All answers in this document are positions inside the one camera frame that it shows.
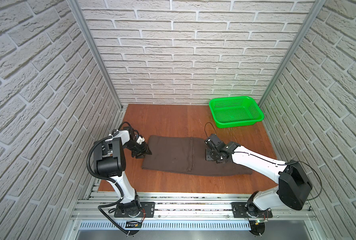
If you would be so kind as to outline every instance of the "thin black wire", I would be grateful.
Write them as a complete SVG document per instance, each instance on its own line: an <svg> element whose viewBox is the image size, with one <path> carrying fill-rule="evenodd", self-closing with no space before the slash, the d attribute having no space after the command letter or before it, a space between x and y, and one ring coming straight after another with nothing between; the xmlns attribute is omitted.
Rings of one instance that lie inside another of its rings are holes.
<svg viewBox="0 0 356 240"><path fill-rule="evenodd" d="M206 137L207 137L207 138L209 138L209 136L208 136L208 135L207 135L207 133L206 133L206 125L207 125L208 123L210 123L210 124L211 124L211 126L213 126L213 129L214 129L215 135L217 135L217 130L215 130L214 125L213 125L211 122L207 122L207 123L204 125L204 134L206 134Z"/></svg>
<svg viewBox="0 0 356 240"><path fill-rule="evenodd" d="M309 167L311 168L311 170L313 170L313 172L316 174L316 176L318 177L318 180L319 180L319 185L321 186L321 189L320 189L319 193L318 193L315 197L313 197L313 198L311 198L311 199L306 199L306 201L310 201L310 200L316 199L317 197L319 197L319 195L321 195L321 193L322 193L322 180L321 180L320 176L318 175L318 173L314 170L314 168L312 168L312 167L311 167L310 165L308 165L307 163L305 163L305 162L303 162L303 161L295 161L295 162L293 162L293 163L288 163L288 164L276 164L275 162L268 161L268 160L266 160L266 159L263 159L263 158L261 158L261 157L259 157L259 156L256 156L256 155L251 154L251 153L248 153L248 152L240 152L240 153L246 153L246 154L255 156L255 157L257 157L257 158L262 159L263 161L267 161L267 162L270 162L270 163L275 164L275 165L278 165L278 166L292 165L292 164L295 164L296 162L301 162L301 163L303 163L303 164L306 164L306 165L309 166Z"/></svg>

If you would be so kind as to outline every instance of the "brown wooden board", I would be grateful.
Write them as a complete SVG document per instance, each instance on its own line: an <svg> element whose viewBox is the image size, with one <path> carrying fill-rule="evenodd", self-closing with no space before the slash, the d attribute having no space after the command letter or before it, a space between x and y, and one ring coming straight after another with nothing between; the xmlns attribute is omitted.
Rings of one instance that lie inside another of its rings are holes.
<svg viewBox="0 0 356 240"><path fill-rule="evenodd" d="M211 122L218 137L225 143L234 141L249 150L276 159L262 122L251 126L217 128L208 106L129 104L123 121L129 122L146 141L150 135L205 139L204 125ZM208 124L206 131L210 135L214 130ZM126 175L137 192L251 194L276 186L275 182L255 171L252 175L204 177L143 170L142 159L132 158L128 149L124 153ZM113 188L107 181L102 181L98 191L113 191Z"/></svg>

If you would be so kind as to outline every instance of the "brick wall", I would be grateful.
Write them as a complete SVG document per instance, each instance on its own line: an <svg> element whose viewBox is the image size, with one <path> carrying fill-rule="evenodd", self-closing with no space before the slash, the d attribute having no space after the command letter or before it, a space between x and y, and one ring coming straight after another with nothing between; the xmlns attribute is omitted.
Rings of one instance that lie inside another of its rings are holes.
<svg viewBox="0 0 356 240"><path fill-rule="evenodd" d="M277 157L320 175L311 206L326 236L356 239L356 0L327 0L263 111Z"/></svg>
<svg viewBox="0 0 356 240"><path fill-rule="evenodd" d="M0 239L60 239L116 115L66 1L0 1Z"/></svg>
<svg viewBox="0 0 356 240"><path fill-rule="evenodd" d="M79 3L126 105L259 100L313 1Z"/></svg>

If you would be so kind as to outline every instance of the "green plastic basket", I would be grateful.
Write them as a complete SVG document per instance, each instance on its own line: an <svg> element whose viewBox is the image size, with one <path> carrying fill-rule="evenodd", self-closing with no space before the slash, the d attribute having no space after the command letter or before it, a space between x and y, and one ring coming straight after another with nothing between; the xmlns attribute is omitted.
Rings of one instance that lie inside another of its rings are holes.
<svg viewBox="0 0 356 240"><path fill-rule="evenodd" d="M258 104L248 96L214 98L209 106L219 128L253 125L264 118Z"/></svg>

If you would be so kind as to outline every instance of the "folded cloth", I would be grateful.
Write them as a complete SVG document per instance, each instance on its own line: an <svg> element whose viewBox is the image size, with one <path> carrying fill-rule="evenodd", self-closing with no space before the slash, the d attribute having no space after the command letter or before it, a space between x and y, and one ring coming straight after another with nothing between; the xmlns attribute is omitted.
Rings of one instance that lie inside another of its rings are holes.
<svg viewBox="0 0 356 240"><path fill-rule="evenodd" d="M206 161L207 145L199 137L161 137L152 135L147 142L152 155L145 155L142 169L200 176L252 174L248 167L233 162Z"/></svg>

